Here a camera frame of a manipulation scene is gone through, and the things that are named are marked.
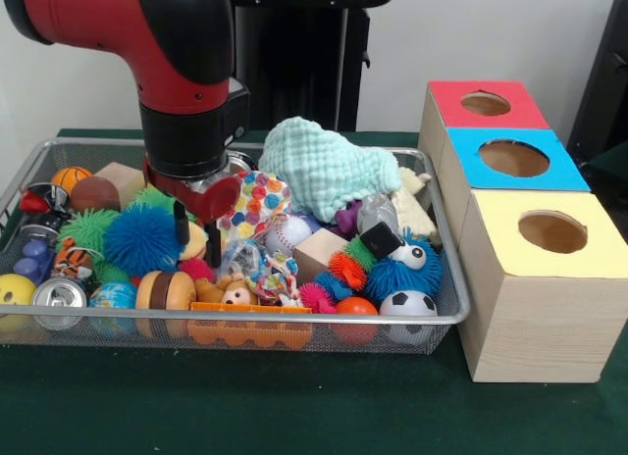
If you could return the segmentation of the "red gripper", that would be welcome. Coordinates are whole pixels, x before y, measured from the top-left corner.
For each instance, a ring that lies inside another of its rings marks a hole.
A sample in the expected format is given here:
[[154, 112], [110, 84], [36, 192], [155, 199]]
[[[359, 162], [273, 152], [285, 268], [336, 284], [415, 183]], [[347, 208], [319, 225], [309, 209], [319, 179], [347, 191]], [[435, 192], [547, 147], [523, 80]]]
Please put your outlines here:
[[179, 201], [174, 203], [175, 233], [179, 245], [187, 246], [189, 243], [186, 210], [206, 224], [205, 262], [212, 269], [218, 269], [222, 263], [222, 239], [215, 222], [236, 205], [240, 196], [240, 177], [218, 172], [202, 180], [183, 180], [158, 173], [145, 160], [145, 179], [162, 193]]

